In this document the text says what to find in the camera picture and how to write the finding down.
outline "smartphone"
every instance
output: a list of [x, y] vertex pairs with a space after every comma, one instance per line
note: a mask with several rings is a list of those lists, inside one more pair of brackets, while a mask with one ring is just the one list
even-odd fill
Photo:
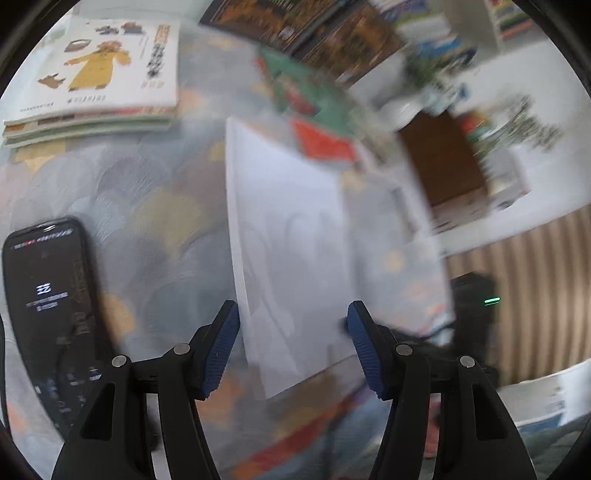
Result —
[[114, 356], [82, 224], [65, 218], [10, 234], [2, 268], [22, 361], [65, 438], [103, 365]]

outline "stack of books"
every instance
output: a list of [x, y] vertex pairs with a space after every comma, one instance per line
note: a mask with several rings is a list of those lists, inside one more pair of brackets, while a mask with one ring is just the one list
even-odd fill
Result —
[[534, 25], [529, 15], [511, 0], [491, 0], [491, 4], [496, 24], [504, 40], [525, 32]]
[[178, 30], [73, 17], [4, 121], [4, 145], [167, 129], [178, 101]]

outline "book cover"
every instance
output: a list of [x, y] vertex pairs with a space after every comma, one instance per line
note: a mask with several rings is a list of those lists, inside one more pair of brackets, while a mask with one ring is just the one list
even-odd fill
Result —
[[178, 24], [72, 18], [5, 125], [177, 104]]
[[215, 0], [204, 25], [243, 35], [289, 53], [302, 36], [338, 12], [349, 0]]
[[390, 23], [359, 1], [330, 21], [295, 57], [350, 86], [402, 46]]

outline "yellow coat figure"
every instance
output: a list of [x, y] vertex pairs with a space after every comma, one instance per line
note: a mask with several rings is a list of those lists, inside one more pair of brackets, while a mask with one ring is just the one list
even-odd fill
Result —
[[86, 62], [86, 65], [72, 80], [69, 91], [83, 88], [105, 88], [113, 76], [113, 60], [117, 60], [120, 65], [124, 66], [131, 63], [129, 53], [121, 50], [121, 46], [121, 42], [118, 40], [105, 41], [99, 44], [97, 51], [64, 63], [64, 65], [74, 65]]

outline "cartoon illustration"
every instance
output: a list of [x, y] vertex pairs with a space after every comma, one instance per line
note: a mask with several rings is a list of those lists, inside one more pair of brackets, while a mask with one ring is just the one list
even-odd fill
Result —
[[90, 45], [90, 42], [91, 40], [89, 40], [88, 38], [79, 38], [78, 40], [72, 40], [70, 43], [68, 43], [64, 51], [69, 52], [84, 50], [88, 45]]
[[64, 80], [66, 79], [65, 77], [62, 79], [56, 79], [56, 77], [59, 75], [59, 73], [55, 73], [53, 75], [47, 75], [45, 78], [39, 79], [37, 80], [39, 83], [41, 83], [42, 85], [47, 85], [49, 88], [53, 88], [56, 89], [58, 88], [62, 83], [64, 83]]
[[98, 50], [93, 53], [65, 62], [64, 65], [86, 62], [86, 65], [72, 80], [69, 91], [72, 92], [83, 88], [99, 90], [110, 84], [113, 76], [113, 60], [117, 60], [123, 66], [131, 63], [129, 52], [121, 50], [121, 47], [122, 44], [119, 40], [104, 41], [98, 45]]
[[123, 34], [127, 35], [127, 34], [135, 34], [135, 35], [141, 35], [144, 33], [144, 30], [142, 30], [142, 26], [138, 25], [135, 22], [125, 22], [123, 25], [121, 25], [121, 28], [123, 28]]
[[119, 29], [113, 28], [110, 25], [105, 25], [104, 27], [95, 28], [95, 32], [98, 32], [99, 35], [117, 35]]

